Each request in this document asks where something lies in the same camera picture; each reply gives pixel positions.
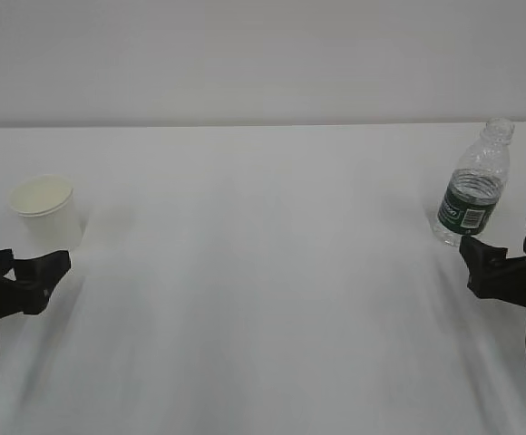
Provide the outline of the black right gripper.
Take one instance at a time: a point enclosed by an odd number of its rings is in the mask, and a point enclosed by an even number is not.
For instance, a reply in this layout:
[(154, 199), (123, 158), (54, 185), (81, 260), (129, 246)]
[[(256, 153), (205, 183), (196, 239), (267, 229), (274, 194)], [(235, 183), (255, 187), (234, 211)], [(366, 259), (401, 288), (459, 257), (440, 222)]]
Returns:
[[(523, 240), (526, 255), (526, 236)], [(526, 256), (507, 257), (508, 249), (463, 236), (459, 253), (469, 272), (467, 287), (479, 299), (526, 305)]]

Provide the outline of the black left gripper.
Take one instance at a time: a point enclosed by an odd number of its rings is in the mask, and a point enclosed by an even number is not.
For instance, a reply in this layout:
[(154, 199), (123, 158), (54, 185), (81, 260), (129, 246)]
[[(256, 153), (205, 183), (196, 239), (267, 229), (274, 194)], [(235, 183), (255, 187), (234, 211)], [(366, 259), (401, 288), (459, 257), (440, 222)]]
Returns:
[[(56, 286), (71, 269), (67, 250), (15, 259), (11, 248), (0, 250), (0, 320), (17, 313), (40, 314)], [(7, 277), (13, 271), (15, 280)]]

